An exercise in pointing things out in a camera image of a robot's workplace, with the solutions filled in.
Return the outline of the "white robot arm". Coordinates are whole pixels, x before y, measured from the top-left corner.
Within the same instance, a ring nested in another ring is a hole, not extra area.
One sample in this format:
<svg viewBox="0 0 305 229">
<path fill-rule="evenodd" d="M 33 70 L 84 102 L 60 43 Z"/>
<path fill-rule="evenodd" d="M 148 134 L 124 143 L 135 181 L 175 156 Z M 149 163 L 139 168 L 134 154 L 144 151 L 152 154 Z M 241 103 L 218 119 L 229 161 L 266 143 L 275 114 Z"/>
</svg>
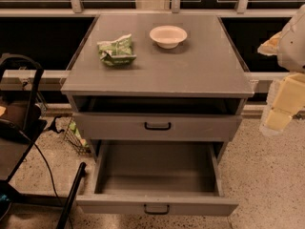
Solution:
<svg viewBox="0 0 305 229">
<path fill-rule="evenodd" d="M 257 52 L 274 55 L 277 64 L 289 71 L 284 78 L 272 82 L 259 127 L 265 136 L 279 135 L 305 107 L 305 5 Z"/>
</svg>

